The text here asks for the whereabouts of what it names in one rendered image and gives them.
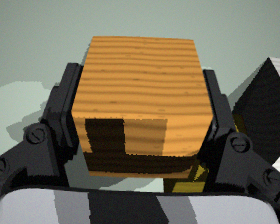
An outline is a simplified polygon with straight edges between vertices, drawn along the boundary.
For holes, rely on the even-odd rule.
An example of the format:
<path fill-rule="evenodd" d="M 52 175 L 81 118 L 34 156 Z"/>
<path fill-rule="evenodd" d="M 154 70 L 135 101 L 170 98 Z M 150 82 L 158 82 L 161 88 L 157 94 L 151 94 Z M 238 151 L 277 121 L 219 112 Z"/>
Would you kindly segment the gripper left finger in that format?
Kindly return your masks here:
<path fill-rule="evenodd" d="M 23 185 L 70 187 L 64 164 L 73 160 L 79 146 L 71 110 L 82 71 L 78 63 L 67 63 L 40 123 L 29 126 L 23 141 L 0 155 L 0 196 Z"/>

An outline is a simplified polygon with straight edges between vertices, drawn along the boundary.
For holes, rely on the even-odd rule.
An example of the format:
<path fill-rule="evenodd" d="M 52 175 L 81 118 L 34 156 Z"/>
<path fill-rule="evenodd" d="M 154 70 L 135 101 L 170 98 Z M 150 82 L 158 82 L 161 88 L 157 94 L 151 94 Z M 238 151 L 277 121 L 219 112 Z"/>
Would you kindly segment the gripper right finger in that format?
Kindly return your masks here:
<path fill-rule="evenodd" d="M 203 75 L 213 118 L 197 155 L 200 165 L 209 170 L 202 192 L 259 196 L 271 204 L 280 224 L 280 172 L 253 151 L 246 134 L 237 132 L 228 98 L 221 94 L 215 71 L 203 69 Z"/>

